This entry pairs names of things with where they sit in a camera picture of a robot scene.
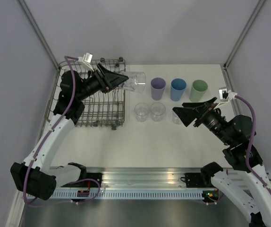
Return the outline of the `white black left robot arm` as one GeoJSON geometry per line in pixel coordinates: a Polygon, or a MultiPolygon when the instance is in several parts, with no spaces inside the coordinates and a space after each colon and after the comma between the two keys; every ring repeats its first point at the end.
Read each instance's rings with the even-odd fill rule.
{"type": "Polygon", "coordinates": [[[27,195],[46,201],[55,189],[66,184],[73,183],[76,187],[86,185],[85,166],[71,162],[51,171],[51,163],[63,140],[81,117],[85,108],[83,100],[97,92],[108,93],[122,86],[128,79],[128,76],[112,72],[100,63],[95,70],[88,71],[85,79],[73,69],[62,74],[60,93],[49,129],[24,161],[15,162],[10,169],[26,204],[31,203],[27,195]]]}

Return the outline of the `blue plastic cup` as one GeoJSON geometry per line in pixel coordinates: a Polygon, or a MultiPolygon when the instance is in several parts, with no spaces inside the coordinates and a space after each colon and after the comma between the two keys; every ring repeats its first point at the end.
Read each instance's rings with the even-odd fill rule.
{"type": "Polygon", "coordinates": [[[170,87],[170,99],[174,102],[179,101],[186,87],[187,83],[183,79],[173,79],[170,87]]]}

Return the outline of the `lavender plastic cup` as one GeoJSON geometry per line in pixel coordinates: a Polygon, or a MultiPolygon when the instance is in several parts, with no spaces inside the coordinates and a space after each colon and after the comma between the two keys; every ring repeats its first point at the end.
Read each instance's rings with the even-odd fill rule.
{"type": "Polygon", "coordinates": [[[151,80],[151,96],[153,100],[161,100],[166,87],[166,81],[163,78],[153,78],[151,80]]]}

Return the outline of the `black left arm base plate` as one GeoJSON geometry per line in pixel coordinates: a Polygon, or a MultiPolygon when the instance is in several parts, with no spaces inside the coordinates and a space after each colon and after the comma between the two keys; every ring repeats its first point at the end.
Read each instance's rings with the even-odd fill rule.
{"type": "MultiPolygon", "coordinates": [[[[99,184],[101,184],[102,183],[102,173],[87,173],[86,179],[93,179],[96,182],[98,182],[99,184]]],[[[96,182],[87,181],[87,185],[89,187],[97,188],[98,184],[96,182]]]]}

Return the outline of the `clear glass cup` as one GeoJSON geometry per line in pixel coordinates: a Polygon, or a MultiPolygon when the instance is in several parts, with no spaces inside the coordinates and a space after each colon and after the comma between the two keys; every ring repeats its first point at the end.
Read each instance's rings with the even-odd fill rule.
{"type": "Polygon", "coordinates": [[[146,86],[146,74],[144,72],[122,72],[128,77],[120,88],[126,91],[142,93],[146,86]]]}
{"type": "Polygon", "coordinates": [[[178,115],[172,111],[172,121],[174,124],[181,124],[182,121],[180,120],[180,118],[178,117],[178,115]]]}
{"type": "Polygon", "coordinates": [[[134,108],[134,112],[136,119],[139,122],[145,122],[148,119],[150,113],[149,105],[146,103],[138,103],[134,108]]]}
{"type": "Polygon", "coordinates": [[[166,107],[160,102],[155,102],[150,106],[151,118],[155,122],[159,122],[163,119],[166,113],[166,107]]]}

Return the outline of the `green plastic cup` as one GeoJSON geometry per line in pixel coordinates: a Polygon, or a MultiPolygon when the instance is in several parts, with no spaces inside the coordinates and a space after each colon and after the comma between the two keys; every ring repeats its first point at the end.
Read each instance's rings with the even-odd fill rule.
{"type": "Polygon", "coordinates": [[[195,80],[192,83],[191,91],[190,91],[190,101],[191,102],[199,102],[205,92],[208,89],[208,84],[201,79],[195,80]]]}

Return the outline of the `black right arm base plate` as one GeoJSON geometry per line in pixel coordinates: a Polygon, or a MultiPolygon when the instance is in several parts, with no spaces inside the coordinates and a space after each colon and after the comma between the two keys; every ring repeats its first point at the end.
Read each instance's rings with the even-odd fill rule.
{"type": "Polygon", "coordinates": [[[185,173],[184,174],[187,188],[205,188],[206,184],[200,173],[185,173]]]}

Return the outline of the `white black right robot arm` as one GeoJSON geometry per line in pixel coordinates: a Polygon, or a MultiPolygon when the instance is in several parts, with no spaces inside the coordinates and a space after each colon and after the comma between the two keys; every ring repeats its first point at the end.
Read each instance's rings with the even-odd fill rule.
{"type": "Polygon", "coordinates": [[[221,115],[216,98],[206,102],[183,103],[173,112],[187,127],[204,125],[225,146],[222,152],[230,166],[246,183],[250,195],[234,184],[216,162],[201,168],[200,182],[213,186],[243,213],[251,227],[271,227],[271,182],[266,174],[263,160],[253,146],[256,134],[256,116],[252,106],[236,95],[235,99],[247,105],[251,116],[237,115],[229,122],[221,115]]]}

